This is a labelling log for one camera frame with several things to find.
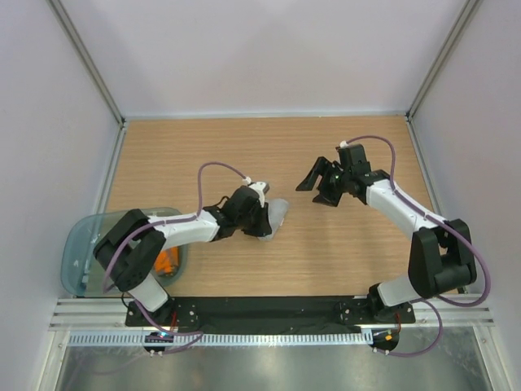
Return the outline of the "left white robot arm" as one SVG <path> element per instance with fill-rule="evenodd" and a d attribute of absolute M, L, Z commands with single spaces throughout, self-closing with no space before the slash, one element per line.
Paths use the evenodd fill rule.
<path fill-rule="evenodd" d="M 268 190 L 266 182 L 241 186 L 222 206 L 206 206 L 199 214 L 152 217 L 132 209 L 98 241 L 94 258 L 119 291 L 137 300 L 152 324 L 165 325 L 172 318 L 173 307 L 152 274 L 160 253 L 226 239 L 237 230 L 258 238 L 271 235 L 269 203 L 265 200 Z"/>

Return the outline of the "orange grey patterned towel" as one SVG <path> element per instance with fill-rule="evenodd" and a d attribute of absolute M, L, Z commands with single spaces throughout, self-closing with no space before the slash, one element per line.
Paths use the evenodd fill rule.
<path fill-rule="evenodd" d="M 159 253 L 155 260 L 155 272 L 160 277 L 174 276 L 180 267 L 178 247 L 167 248 Z"/>

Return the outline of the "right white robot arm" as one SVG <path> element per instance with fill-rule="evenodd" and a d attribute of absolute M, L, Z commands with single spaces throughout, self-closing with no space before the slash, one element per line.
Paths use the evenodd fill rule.
<path fill-rule="evenodd" d="M 335 207 L 345 194 L 378 210 L 411 240 L 408 269 L 393 280 L 375 284 L 367 295 L 367 314 L 378 323 L 417 299 L 430 299 L 477 279 L 470 229 L 449 221 L 401 191 L 391 175 L 372 169 L 361 144 L 342 143 L 339 158 L 320 156 L 297 191 L 317 190 L 313 202 Z"/>

